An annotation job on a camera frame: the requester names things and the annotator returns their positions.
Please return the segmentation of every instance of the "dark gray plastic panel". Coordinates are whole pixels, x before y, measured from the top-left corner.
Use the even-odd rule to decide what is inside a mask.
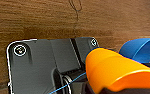
[[[14,53],[16,45],[26,48],[25,55]],[[55,89],[53,73],[56,65],[49,40],[16,42],[8,51],[14,94],[43,94]]]
[[[50,40],[60,73],[80,69],[80,63],[72,45],[71,39]]]
[[[75,38],[77,49],[81,58],[81,61],[85,63],[86,56],[90,51],[98,48],[97,40],[93,37],[80,37]]]

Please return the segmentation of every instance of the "black cable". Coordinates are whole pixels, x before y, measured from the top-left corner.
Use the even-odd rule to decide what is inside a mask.
[[[76,37],[76,32],[75,32],[75,29],[76,29],[76,26],[78,24],[78,21],[79,21],[79,12],[82,10],[82,4],[81,4],[81,0],[78,0],[79,1],[79,4],[80,4],[80,9],[77,9],[76,6],[74,5],[74,0],[69,0],[69,3],[71,5],[71,7],[75,10],[76,12],[76,22],[73,26],[73,32],[74,32],[74,35]]]

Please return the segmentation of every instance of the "wooden surface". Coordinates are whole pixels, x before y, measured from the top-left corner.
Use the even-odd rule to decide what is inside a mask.
[[[78,0],[74,0],[80,9]],[[150,0],[0,0],[0,94],[7,94],[6,47],[23,39],[95,37],[100,47],[120,47],[150,37]]]

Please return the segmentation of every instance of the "blue object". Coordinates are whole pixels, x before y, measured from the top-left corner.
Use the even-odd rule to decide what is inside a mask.
[[[150,62],[150,38],[140,38],[126,42],[119,54],[140,63]]]

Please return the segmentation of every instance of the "blue plastic part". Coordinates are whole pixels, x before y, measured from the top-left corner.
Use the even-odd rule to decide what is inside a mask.
[[[140,38],[126,42],[119,54],[140,63],[150,62],[150,38]]]

